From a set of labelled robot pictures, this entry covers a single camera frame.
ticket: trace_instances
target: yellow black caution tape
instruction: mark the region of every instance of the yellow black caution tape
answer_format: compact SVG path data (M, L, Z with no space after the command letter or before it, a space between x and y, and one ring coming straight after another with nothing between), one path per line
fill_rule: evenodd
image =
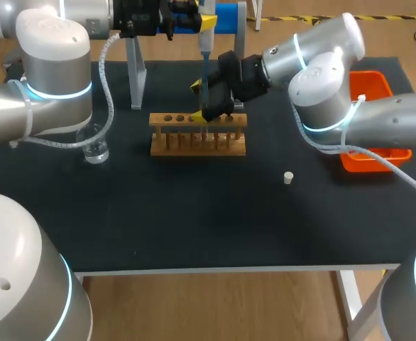
M416 20L416 16L354 16L356 20ZM262 21L303 21L311 25L317 25L323 20L334 18L334 16L266 16Z

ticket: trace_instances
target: clear glass cup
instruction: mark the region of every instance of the clear glass cup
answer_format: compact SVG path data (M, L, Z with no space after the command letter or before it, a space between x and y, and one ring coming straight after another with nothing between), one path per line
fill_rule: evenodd
M85 141L86 139L92 138L94 135L99 133L102 126L98 124L88 123L86 126L81 128L76 135L77 142ZM99 165L105 162L109 158L109 148L105 137L97 140L93 144L82 147L85 160L93 165Z

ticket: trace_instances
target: blue cylinder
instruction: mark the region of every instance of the blue cylinder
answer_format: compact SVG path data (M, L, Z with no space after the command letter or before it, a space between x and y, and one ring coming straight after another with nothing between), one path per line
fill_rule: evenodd
M238 32L238 4L216 4L216 15L215 34L236 34ZM187 28L177 27L175 34L194 34L194 32Z

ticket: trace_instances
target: small white cap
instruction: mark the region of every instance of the small white cap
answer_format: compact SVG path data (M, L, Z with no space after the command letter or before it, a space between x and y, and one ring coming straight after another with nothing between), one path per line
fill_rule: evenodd
M22 50L34 58L64 61L89 52L89 37L84 27L61 19L55 11L22 11L17 17L16 35Z
M292 172L285 172L284 174L284 184L289 185L293 180Z

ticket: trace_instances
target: wooden peg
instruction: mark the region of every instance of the wooden peg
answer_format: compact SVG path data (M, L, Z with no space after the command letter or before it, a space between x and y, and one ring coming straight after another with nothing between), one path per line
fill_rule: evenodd
M156 140L158 140L158 143L160 144L160 140L161 140L161 130L160 130L160 126L156 126Z
M219 133L214 133L214 149L217 150L218 145L219 145Z
M170 133L165 133L165 147L170 150Z
M182 145L182 134L178 133L178 148L181 148Z
M239 126L238 128L236 128L235 139L239 140L242 134L243 134L243 129L241 129L241 127Z
M227 139L226 139L226 145L227 145L227 149L230 148L230 131L227 132Z
M205 148L205 142L207 140L207 132L202 132L202 148Z

